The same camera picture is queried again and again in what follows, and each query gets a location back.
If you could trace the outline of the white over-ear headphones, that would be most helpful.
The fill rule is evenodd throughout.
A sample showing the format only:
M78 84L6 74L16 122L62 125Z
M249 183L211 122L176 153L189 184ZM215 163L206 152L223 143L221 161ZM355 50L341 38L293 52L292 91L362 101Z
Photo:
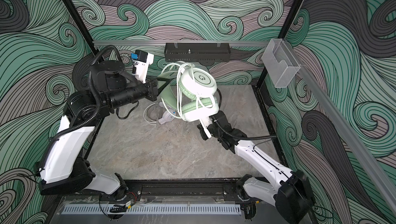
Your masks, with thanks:
M164 105L162 102L155 102L147 106L143 112L144 120L152 126L163 125L178 118L177 112Z

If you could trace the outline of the green over-ear headphones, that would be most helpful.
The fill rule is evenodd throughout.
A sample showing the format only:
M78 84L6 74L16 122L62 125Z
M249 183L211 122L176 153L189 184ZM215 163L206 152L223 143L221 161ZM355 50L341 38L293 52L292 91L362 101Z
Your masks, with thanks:
M193 63L169 63L157 80L161 102L174 109L178 119L194 122L218 113L217 83L210 73Z

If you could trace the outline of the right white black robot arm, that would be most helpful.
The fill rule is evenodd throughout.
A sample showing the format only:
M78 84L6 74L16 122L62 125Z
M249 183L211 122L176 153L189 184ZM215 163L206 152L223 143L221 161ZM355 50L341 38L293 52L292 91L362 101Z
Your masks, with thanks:
M274 136L248 137L232 128L222 111L200 119L198 128L203 139L215 137L226 150L243 158L263 175L264 181L253 176L239 180L238 194L242 200L254 198L269 203L290 224L300 223L312 209L315 197L308 176L282 165L259 148L260 141L267 142Z

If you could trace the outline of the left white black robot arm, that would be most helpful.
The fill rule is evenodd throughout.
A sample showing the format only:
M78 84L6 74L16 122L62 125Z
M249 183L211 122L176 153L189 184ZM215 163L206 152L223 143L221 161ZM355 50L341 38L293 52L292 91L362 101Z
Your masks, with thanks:
M140 99L156 100L157 80L147 77L152 63L152 60L134 60L132 74L121 61L103 61L89 67L89 90L69 97L59 130L50 139L37 166L41 195L91 190L115 199L124 197L126 184L119 174L101 172L79 154L98 121Z

